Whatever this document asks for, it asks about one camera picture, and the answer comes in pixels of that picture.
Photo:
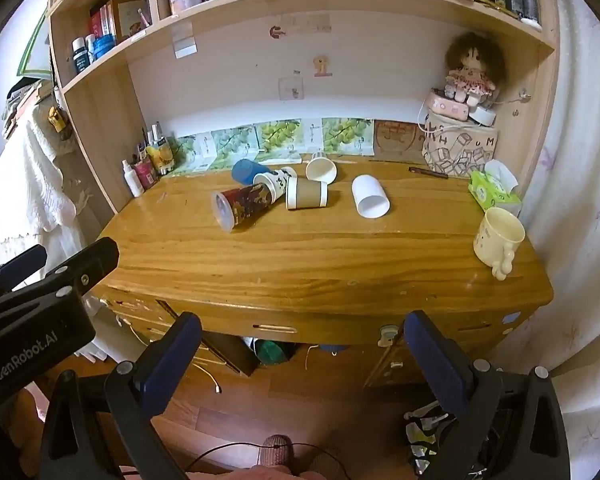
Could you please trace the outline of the brown sleeve paper cup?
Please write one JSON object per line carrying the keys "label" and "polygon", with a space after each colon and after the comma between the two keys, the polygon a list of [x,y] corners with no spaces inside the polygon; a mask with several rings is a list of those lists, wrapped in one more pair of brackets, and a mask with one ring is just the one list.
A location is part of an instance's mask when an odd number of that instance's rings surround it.
{"label": "brown sleeve paper cup", "polygon": [[328,202],[328,186],[325,182],[290,177],[286,189],[288,210],[322,208]]}

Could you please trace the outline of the plain white paper cup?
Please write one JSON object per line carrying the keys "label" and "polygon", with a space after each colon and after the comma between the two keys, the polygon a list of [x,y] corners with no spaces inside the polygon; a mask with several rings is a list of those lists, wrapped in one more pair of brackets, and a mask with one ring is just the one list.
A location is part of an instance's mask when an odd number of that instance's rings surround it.
{"label": "plain white paper cup", "polygon": [[365,219],[377,219],[384,216],[390,209],[384,188],[370,174],[361,174],[353,179],[352,196],[356,211]]}

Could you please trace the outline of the blue plastic cup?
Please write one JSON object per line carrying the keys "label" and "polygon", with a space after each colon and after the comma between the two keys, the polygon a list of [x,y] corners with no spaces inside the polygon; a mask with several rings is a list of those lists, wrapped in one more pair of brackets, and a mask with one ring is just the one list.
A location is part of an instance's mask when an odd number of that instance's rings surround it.
{"label": "blue plastic cup", "polygon": [[257,174],[270,174],[272,170],[254,160],[243,158],[234,163],[230,175],[241,185],[252,185]]}

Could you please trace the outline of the white patterned paper cup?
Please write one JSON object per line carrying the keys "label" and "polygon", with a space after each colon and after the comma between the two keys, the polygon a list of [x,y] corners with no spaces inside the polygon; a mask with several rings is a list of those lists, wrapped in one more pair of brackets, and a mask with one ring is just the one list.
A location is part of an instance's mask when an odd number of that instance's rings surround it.
{"label": "white patterned paper cup", "polygon": [[277,202],[286,195],[286,189],[290,178],[297,177],[294,168],[282,167],[273,171],[261,172],[253,177],[254,184],[264,184],[271,193],[272,202]]}

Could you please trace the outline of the small white paper cup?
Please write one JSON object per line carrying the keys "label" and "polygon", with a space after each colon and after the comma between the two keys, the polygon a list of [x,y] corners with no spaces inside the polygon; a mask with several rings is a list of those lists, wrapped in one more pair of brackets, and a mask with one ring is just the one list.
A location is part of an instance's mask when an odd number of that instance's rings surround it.
{"label": "small white paper cup", "polygon": [[332,184],[338,174],[336,164],[325,156],[316,155],[306,164],[306,178],[312,181]]}

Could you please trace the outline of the white cloth on chair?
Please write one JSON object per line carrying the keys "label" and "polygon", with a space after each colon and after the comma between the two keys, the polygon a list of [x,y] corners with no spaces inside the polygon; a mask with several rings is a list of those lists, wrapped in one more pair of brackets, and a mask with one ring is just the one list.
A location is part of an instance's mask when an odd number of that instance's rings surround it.
{"label": "white cloth on chair", "polygon": [[45,103],[29,108],[0,156],[0,264],[41,245],[52,268],[86,245],[79,214],[90,199],[88,187],[58,166],[78,146],[60,136],[49,111]]}

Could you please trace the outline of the pink slipper foot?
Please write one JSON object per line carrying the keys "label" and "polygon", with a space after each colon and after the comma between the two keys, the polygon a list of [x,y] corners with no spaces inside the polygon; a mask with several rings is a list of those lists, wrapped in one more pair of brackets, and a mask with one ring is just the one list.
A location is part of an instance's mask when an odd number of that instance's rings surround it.
{"label": "pink slipper foot", "polygon": [[288,469],[294,458],[294,446],[283,434],[273,434],[259,448],[258,464],[270,468]]}

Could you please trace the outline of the cream ceramic mug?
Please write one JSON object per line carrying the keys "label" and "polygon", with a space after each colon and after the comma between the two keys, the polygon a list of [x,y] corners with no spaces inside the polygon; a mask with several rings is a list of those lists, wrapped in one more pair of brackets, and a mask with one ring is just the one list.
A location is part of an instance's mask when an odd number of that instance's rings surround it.
{"label": "cream ceramic mug", "polygon": [[476,257],[504,281],[513,271],[516,251],[526,238],[522,223],[511,212],[491,207],[486,210],[474,239]]}

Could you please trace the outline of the white lotion bottle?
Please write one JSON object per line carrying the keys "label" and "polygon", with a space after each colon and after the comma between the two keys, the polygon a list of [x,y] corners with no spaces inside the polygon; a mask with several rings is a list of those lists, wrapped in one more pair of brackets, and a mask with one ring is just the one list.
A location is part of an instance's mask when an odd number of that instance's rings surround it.
{"label": "white lotion bottle", "polygon": [[122,171],[123,177],[126,184],[129,187],[129,190],[133,197],[140,197],[144,194],[145,189],[143,185],[140,183],[140,178],[138,177],[135,169],[132,165],[126,160],[122,160]]}

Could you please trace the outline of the pink container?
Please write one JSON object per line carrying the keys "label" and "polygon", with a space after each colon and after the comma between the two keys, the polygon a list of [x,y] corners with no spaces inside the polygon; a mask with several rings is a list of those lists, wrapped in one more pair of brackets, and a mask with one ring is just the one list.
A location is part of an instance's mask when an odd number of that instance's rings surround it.
{"label": "pink container", "polygon": [[149,158],[139,160],[133,165],[133,168],[145,190],[149,190],[158,182],[158,174]]}

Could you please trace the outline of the green tissue pack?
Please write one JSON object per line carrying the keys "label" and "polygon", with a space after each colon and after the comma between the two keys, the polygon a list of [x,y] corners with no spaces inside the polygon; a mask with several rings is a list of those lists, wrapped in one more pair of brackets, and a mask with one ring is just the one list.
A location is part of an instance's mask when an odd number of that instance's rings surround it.
{"label": "green tissue pack", "polygon": [[482,171],[472,170],[468,190],[483,211],[491,207],[507,210],[518,217],[522,200],[516,194],[518,180],[506,165],[496,159],[484,165]]}

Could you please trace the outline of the black pen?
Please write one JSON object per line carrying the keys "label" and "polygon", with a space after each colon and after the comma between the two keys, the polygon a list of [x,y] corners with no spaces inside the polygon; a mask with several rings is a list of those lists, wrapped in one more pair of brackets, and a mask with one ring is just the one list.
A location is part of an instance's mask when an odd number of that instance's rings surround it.
{"label": "black pen", "polygon": [[412,174],[420,174],[421,176],[426,176],[426,177],[432,177],[432,178],[443,179],[443,180],[449,179],[449,176],[447,174],[445,174],[444,172],[437,172],[437,171],[425,169],[425,168],[409,166],[408,171],[411,172]]}

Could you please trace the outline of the brown cardboard sheet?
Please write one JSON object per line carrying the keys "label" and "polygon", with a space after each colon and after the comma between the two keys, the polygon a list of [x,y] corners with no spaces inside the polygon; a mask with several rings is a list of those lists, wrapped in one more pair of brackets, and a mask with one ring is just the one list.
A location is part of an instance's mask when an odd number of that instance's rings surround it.
{"label": "brown cardboard sheet", "polygon": [[422,164],[424,140],[425,135],[417,124],[393,120],[374,121],[374,159]]}

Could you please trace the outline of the green leaf poster strip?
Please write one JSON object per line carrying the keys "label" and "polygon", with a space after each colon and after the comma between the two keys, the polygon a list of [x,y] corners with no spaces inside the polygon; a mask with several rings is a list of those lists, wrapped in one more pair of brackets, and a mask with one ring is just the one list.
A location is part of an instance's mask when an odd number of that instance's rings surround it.
{"label": "green leaf poster strip", "polygon": [[373,156],[374,122],[367,118],[294,118],[258,122],[169,140],[178,174],[230,170],[241,159],[291,165],[317,152]]}

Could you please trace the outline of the wooden bookshelf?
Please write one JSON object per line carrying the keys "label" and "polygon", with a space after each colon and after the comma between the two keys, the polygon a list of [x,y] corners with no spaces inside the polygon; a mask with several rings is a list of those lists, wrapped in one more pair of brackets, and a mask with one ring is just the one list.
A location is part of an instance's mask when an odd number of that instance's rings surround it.
{"label": "wooden bookshelf", "polygon": [[131,194],[122,177],[152,124],[189,136],[288,118],[414,122],[444,79],[444,54],[463,32],[495,40],[507,77],[496,101],[496,157],[528,186],[557,78],[557,0],[541,24],[468,0],[211,0],[172,13],[148,0],[149,27],[86,70],[71,45],[106,0],[50,0],[50,47],[81,151],[116,214]]}

